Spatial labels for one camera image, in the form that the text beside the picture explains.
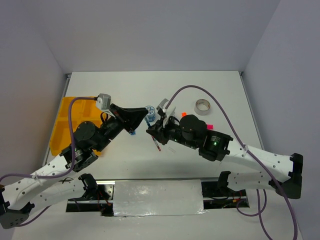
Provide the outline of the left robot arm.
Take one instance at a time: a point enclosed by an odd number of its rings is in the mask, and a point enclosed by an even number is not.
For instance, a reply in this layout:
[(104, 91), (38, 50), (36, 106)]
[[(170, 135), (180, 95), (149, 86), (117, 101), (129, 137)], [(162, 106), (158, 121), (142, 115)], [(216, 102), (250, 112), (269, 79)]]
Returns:
[(63, 200), (94, 199), (103, 192), (90, 173), (81, 173), (93, 164), (97, 152), (122, 131), (134, 132), (148, 114), (144, 107), (109, 107), (111, 116), (100, 126), (82, 122), (73, 133), (74, 143), (62, 150), (51, 162), (17, 182), (0, 190), (0, 224), (4, 229), (24, 226), (34, 212)]

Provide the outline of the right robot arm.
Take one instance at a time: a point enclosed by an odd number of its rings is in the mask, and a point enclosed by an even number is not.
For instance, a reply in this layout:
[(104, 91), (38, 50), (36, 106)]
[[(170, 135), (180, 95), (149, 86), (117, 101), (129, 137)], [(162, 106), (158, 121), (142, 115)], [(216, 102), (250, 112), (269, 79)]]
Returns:
[(228, 196), (248, 189), (275, 190), (278, 195), (299, 199), (302, 192), (303, 156), (298, 153), (280, 155), (249, 145), (241, 145), (230, 135), (210, 130), (195, 115), (186, 115), (179, 123), (170, 117), (166, 124), (161, 118), (146, 132), (160, 144), (169, 141), (198, 151), (204, 159), (232, 163), (253, 170), (241, 173), (225, 170), (219, 174), (217, 190)]

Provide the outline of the red gel pen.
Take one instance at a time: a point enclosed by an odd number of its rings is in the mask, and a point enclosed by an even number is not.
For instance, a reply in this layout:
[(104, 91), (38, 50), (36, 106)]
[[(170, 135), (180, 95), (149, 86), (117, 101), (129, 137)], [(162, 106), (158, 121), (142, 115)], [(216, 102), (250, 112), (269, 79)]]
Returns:
[(152, 140), (153, 140), (153, 142), (154, 142), (154, 144), (155, 144), (156, 148), (158, 149), (158, 151), (159, 151), (159, 152), (161, 152), (161, 148), (160, 148), (160, 146), (159, 146), (159, 144), (158, 144), (157, 140), (155, 139), (155, 137), (153, 137), (153, 136), (151, 136), (151, 137), (152, 137)]

